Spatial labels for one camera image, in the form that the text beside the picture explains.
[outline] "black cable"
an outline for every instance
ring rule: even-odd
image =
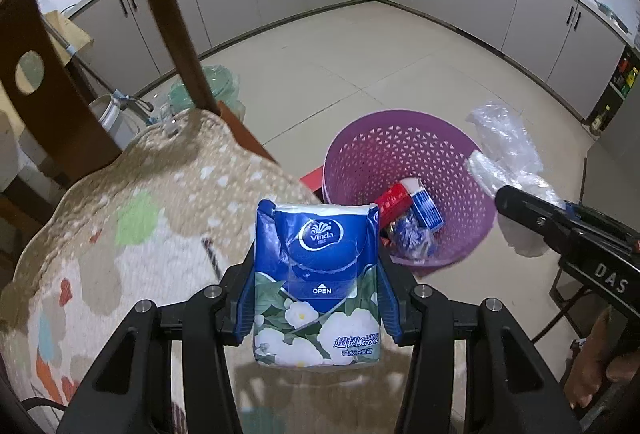
[[[64,405],[60,405],[57,401],[47,400],[47,398],[41,398],[39,396],[27,398],[26,400],[22,400],[21,403],[25,410],[29,410],[34,407],[51,407],[61,410],[62,412],[66,410],[66,407]]]
[[[569,309],[571,309],[574,304],[576,302],[578,302],[578,300],[580,300],[582,297],[584,297],[585,295],[589,295],[592,292],[588,290],[588,288],[586,286],[582,286],[577,292],[575,292],[574,296],[571,297],[565,304],[564,306],[562,306],[562,308],[560,308],[560,312],[558,313],[558,315],[556,315],[555,317],[553,317],[551,319],[551,322],[549,322],[549,324],[547,324],[542,331],[540,331],[535,337],[533,337],[531,339],[531,343],[535,344],[538,340],[540,340],[540,338],[542,338],[543,336],[545,336],[549,331],[551,331],[551,328],[553,326],[555,326],[556,324],[558,324],[558,322],[560,321],[560,319],[562,317],[564,317]]]

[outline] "tissue pack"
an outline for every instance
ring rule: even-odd
[[[378,206],[258,204],[255,359],[331,369],[380,357]]]

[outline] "purple plastic basket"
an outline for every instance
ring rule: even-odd
[[[494,201],[465,168],[474,150],[478,146],[465,133],[430,114],[374,112],[345,127],[329,147],[324,198],[339,205],[368,204],[401,179],[420,178],[445,220],[436,234],[436,255],[421,266],[445,266],[469,255],[494,225]]]

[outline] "metal screw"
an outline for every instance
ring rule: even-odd
[[[433,295],[433,289],[428,284],[418,284],[418,286],[414,288],[414,293],[421,299],[426,299]]]
[[[146,313],[151,309],[151,300],[139,300],[136,302],[135,310],[138,313]]]
[[[487,299],[484,305],[489,308],[489,311],[500,311],[502,309],[502,302],[493,297]]]
[[[204,296],[208,299],[215,299],[220,295],[222,295],[222,288],[220,286],[216,286],[216,285],[207,286],[204,289]]]

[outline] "wooden chair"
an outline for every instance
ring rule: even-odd
[[[148,3],[196,107],[222,117],[241,146],[273,160],[244,125],[213,99],[177,1]],[[2,0],[0,34],[0,82],[30,133],[68,178],[75,182],[112,162],[120,150],[77,94],[47,37],[36,0]],[[25,94],[16,85],[15,67],[30,50],[42,58],[44,77],[33,93]]]

